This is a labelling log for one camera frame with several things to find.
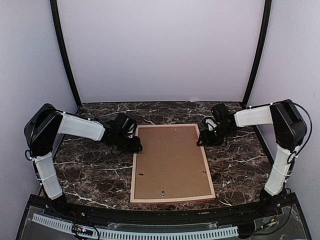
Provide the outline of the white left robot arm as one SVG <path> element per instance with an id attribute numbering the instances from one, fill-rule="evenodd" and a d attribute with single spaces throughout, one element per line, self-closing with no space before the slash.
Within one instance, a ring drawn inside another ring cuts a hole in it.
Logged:
<path id="1" fill-rule="evenodd" d="M 137 127 L 137 122 L 122 112 L 107 123 L 58 110 L 49 103 L 36 112 L 24 127 L 28 145 L 26 157 L 33 162 L 37 180 L 42 184 L 46 196 L 53 200 L 50 208 L 58 217 L 67 218 L 71 208 L 59 199 L 63 190 L 53 163 L 56 136 L 62 134 L 86 138 L 116 147 L 121 153 L 139 153 L 143 146 L 135 135 Z"/>

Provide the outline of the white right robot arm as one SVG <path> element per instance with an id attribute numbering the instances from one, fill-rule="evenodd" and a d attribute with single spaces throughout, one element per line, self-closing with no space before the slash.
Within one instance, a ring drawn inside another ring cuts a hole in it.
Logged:
<path id="1" fill-rule="evenodd" d="M 276 196 L 283 190 L 291 176 L 292 164 L 311 136 L 312 126 L 305 123 L 299 109 L 301 106 L 290 99 L 235 112 L 219 103 L 211 109 L 212 117 L 203 120 L 205 129 L 199 133 L 196 144 L 199 147 L 223 146 L 235 130 L 247 126 L 272 125 L 277 152 L 262 192 Z"/>

